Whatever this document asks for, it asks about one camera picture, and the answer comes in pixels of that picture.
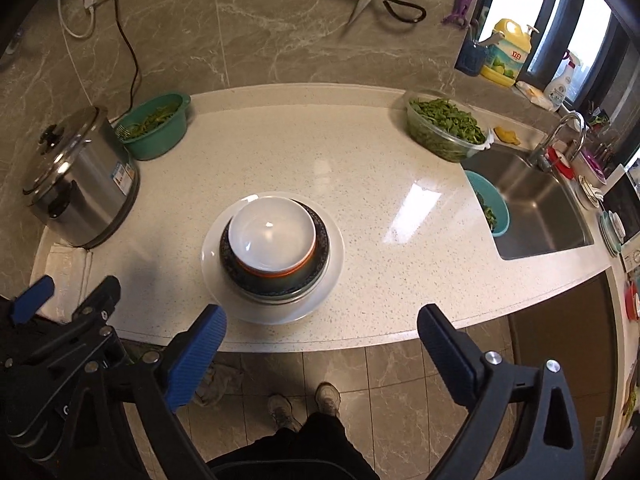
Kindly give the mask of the white spray bottle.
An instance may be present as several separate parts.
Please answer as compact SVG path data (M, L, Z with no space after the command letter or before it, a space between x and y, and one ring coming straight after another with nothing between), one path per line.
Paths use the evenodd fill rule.
M570 50L565 51L562 60L566 61L562 72L544 88L544 97L551 105L551 110L558 110L563 104L567 91L573 82L575 68L580 65L579 58Z

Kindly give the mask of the orange bowl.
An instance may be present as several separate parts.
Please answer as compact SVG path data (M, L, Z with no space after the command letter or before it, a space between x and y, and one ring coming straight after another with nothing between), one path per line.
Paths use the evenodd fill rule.
M285 276L306 264L314 254L317 235L294 236L272 231L228 235L232 255L240 267L254 275Z

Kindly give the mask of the right shoe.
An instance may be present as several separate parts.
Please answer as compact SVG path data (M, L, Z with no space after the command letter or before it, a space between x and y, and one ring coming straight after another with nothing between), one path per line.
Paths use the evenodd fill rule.
M314 394L318 412L331 417L340 416L342 403L341 393L329 382L322 382L318 385Z

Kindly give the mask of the blue patterned green bowl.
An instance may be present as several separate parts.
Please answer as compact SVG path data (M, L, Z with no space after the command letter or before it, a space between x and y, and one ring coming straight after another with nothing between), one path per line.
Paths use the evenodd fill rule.
M309 206L265 196L242 206L224 226L219 259L240 291L263 302L304 296L330 262L328 229Z

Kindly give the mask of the large white plate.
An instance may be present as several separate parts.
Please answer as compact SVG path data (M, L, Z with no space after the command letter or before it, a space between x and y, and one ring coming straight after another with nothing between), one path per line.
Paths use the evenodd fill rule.
M345 259L333 218L303 195L262 192L237 200L209 228L201 249L206 288L232 316L282 325L320 307Z

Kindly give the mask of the chrome sink faucet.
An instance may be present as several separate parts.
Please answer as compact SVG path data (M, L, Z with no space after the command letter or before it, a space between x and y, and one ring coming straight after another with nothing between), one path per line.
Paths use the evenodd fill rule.
M587 123L576 110L566 113L552 133L548 133L528 155L527 162L532 167L548 171L552 162L548 157L549 148L562 148L565 160L571 164L586 142Z

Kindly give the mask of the white bowl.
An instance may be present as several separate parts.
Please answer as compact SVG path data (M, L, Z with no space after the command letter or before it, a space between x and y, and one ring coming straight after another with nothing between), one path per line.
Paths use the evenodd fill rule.
M306 209L286 197L265 196L243 206L230 220L229 246L257 275L288 275L314 252L317 232Z

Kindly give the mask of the glass bowl of greens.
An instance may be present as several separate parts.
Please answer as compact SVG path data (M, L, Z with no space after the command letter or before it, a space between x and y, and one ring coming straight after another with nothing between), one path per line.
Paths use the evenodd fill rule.
M494 144L494 134L480 125L469 107L446 96L413 91L402 99L410 138L447 162L463 162Z

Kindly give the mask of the teal basket in sink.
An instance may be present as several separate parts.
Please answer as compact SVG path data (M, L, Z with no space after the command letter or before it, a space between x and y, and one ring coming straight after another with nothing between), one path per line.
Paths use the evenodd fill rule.
M465 177L483 209L491 235L497 238L506 234L511 225L511 214L498 188L474 171L465 170Z

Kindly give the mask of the left shoe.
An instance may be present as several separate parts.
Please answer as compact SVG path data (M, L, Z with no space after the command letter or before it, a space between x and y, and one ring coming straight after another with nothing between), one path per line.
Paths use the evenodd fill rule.
M290 400L282 396L282 394L273 394L268 398L267 410L277 430L288 429L297 432L302 428L302 425L294 416Z

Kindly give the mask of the yellow sponge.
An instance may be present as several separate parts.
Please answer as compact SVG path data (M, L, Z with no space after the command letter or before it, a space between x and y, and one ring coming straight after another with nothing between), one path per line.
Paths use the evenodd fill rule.
M494 128L494 133L496 138L505 144L520 146L521 140L518 138L518 135L512 130L506 130L500 126Z

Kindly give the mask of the shoe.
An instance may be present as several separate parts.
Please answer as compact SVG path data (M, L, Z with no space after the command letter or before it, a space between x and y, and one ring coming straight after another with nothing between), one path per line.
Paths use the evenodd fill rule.
M267 410L277 430L288 429L297 432L302 428L302 425L294 416L290 400L282 396L282 394L273 394L268 398Z
M318 385L314 394L318 412L331 417L340 416L342 403L341 393L329 382L322 382Z

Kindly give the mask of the green colander basket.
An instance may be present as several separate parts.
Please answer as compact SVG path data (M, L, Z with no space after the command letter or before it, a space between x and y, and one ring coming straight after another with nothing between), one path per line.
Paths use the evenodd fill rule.
M186 134L191 97L181 92L156 96L125 115L116 138L137 160L145 162L172 150Z

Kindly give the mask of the stainless steel rice cooker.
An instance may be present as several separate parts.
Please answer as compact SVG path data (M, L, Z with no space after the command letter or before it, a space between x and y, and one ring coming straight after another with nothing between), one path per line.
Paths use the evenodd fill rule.
M137 198L139 171L106 109L89 106L47 126L26 167L28 210L73 247L93 248L122 224Z

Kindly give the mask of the blue utensil cup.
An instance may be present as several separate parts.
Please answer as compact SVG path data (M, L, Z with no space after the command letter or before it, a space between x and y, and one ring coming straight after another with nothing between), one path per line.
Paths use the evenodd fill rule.
M454 68L466 76L477 77L485 63L486 56L487 48L480 46L471 37L466 36Z

